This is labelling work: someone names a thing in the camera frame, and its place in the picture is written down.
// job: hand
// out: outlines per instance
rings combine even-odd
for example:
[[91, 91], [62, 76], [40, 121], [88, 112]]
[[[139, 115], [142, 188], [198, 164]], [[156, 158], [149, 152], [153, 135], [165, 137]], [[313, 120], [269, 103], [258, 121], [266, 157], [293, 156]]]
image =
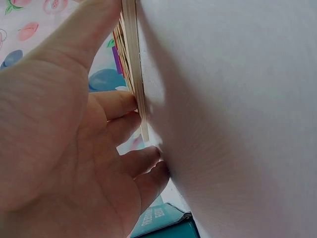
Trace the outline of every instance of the hand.
[[90, 66], [120, 2], [83, 2], [0, 73], [1, 237], [125, 238], [166, 186], [155, 147], [116, 150], [140, 125], [134, 96], [88, 94]]

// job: pink fruit print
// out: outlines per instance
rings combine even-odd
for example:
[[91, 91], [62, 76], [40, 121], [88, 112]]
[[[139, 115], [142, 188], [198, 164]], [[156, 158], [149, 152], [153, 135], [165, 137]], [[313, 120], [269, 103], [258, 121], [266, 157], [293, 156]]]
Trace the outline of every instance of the pink fruit print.
[[43, 10], [46, 14], [62, 12], [67, 7], [68, 0], [45, 0]]
[[31, 3], [32, 0], [6, 0], [7, 7], [5, 14], [9, 14], [13, 10], [23, 10], [24, 7]]
[[0, 29], [0, 50], [2, 48], [3, 41], [6, 40], [7, 34], [5, 30]]
[[27, 4], [31, 3], [32, 0], [11, 0], [11, 3], [15, 6], [26, 6]]
[[30, 22], [26, 24], [20, 31], [18, 38], [20, 41], [26, 41], [30, 39], [38, 29], [39, 24], [37, 22]]

